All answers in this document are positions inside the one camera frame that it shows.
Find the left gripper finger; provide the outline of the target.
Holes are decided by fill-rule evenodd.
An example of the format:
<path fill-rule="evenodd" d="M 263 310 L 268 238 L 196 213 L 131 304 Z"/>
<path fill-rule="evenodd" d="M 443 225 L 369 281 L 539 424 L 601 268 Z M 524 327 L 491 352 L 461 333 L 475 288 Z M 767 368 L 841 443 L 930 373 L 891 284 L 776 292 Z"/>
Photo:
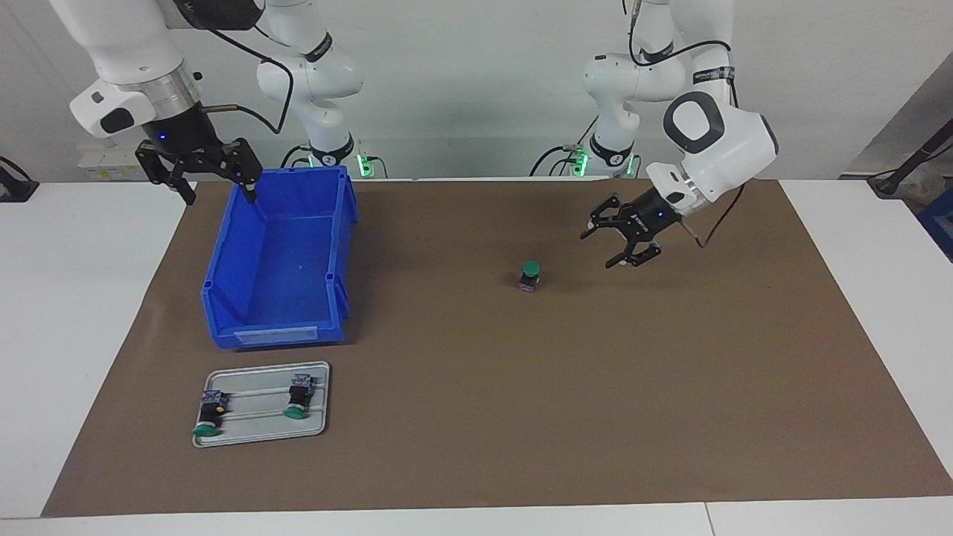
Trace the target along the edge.
<path fill-rule="evenodd" d="M 622 202 L 618 196 L 606 197 L 589 214 L 581 239 L 585 240 L 599 229 L 613 229 L 626 240 L 630 240 L 634 235 L 629 223 L 632 211 L 632 203 Z"/>
<path fill-rule="evenodd" d="M 663 253 L 663 248 L 656 241 L 627 240 L 619 254 L 613 255 L 605 262 L 605 269 L 615 266 L 640 267 Z"/>

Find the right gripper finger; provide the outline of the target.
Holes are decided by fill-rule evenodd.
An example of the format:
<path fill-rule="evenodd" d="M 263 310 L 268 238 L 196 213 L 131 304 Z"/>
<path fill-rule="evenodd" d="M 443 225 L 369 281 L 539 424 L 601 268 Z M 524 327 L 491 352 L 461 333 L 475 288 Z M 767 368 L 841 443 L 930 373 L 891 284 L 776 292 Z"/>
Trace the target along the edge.
<path fill-rule="evenodd" d="M 197 195 L 193 186 L 185 179 L 188 172 L 186 160 L 174 157 L 171 159 L 171 167 L 167 167 L 163 157 L 163 153 L 150 141 L 143 141 L 136 148 L 136 158 L 147 180 L 153 185 L 164 185 L 177 193 L 184 203 L 193 205 Z"/>
<path fill-rule="evenodd" d="M 249 204 L 258 199 L 256 187 L 262 173 L 262 164 L 247 139 L 238 137 L 217 148 L 217 175 L 237 185 Z"/>

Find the brown table mat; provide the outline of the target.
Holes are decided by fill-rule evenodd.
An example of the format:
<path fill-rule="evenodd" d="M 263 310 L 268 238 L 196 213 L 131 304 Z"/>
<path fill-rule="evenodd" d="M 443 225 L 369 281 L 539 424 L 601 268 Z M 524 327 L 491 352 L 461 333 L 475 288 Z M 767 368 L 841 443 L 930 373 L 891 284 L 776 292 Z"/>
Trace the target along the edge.
<path fill-rule="evenodd" d="M 606 270 L 620 236 L 578 236 L 624 190 L 361 184 L 345 342 L 231 352 L 200 301 L 229 189 L 201 185 L 43 514 L 953 495 L 782 187 L 748 187 L 708 249 L 675 229 Z M 211 371 L 314 360 L 323 433 L 191 444 Z"/>

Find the dark blue crate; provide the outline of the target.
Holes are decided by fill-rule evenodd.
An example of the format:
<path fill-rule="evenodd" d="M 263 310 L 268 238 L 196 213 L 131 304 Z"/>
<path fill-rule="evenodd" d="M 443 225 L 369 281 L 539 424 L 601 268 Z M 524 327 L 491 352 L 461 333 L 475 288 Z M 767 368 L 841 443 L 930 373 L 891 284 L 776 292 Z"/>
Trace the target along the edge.
<path fill-rule="evenodd" d="M 920 210 L 916 219 L 953 264 L 953 188 L 947 189 Z"/>

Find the black clamp mount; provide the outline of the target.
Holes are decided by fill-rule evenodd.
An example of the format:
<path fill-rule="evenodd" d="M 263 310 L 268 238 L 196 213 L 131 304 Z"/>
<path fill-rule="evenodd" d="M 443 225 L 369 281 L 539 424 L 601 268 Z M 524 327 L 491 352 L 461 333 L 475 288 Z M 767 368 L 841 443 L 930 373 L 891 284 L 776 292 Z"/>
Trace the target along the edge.
<path fill-rule="evenodd" d="M 0 203 L 27 202 L 39 186 L 17 163 L 0 156 Z"/>

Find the black tripod leg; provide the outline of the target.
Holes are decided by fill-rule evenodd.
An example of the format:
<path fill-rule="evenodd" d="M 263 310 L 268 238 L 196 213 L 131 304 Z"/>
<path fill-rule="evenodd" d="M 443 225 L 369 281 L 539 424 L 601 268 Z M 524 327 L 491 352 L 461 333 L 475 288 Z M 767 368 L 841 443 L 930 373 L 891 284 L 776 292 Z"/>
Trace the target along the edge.
<path fill-rule="evenodd" d="M 892 198 L 906 177 L 922 164 L 932 162 L 953 149 L 953 118 L 947 120 L 927 142 L 895 169 L 885 170 L 867 177 L 867 185 L 879 198 Z"/>

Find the blue plastic storage bin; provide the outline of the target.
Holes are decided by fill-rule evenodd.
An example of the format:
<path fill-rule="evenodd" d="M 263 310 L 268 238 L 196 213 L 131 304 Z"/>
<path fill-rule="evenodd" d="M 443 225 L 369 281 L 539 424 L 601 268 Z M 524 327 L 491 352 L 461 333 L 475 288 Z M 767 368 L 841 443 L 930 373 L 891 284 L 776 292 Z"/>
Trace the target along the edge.
<path fill-rule="evenodd" d="M 350 316 L 357 201 L 346 167 L 266 170 L 255 201 L 232 187 L 201 288 L 221 349 L 331 344 Z"/>

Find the white wall box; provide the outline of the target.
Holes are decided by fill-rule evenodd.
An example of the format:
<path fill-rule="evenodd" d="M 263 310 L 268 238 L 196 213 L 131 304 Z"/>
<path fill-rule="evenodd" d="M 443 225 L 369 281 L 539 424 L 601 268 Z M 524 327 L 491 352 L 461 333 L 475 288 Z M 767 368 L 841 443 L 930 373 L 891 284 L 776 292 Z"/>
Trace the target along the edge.
<path fill-rule="evenodd" d="M 86 148 L 77 167 L 89 181 L 147 182 L 133 148 Z"/>

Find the grey metal tray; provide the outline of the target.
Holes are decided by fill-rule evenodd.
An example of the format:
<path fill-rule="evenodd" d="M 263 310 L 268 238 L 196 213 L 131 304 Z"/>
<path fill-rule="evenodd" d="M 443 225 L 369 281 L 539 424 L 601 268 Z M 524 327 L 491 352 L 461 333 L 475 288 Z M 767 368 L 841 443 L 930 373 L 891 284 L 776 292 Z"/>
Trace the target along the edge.
<path fill-rule="evenodd" d="M 316 390 L 307 417 L 286 418 L 283 411 L 289 401 L 288 389 L 295 374 L 310 374 Z M 273 364 L 233 368 L 210 373 L 205 390 L 220 390 L 227 395 L 223 424 L 214 437 L 197 438 L 195 447 L 225 447 L 245 442 L 288 440 L 319 435 L 328 414 L 331 367 L 327 362 Z"/>

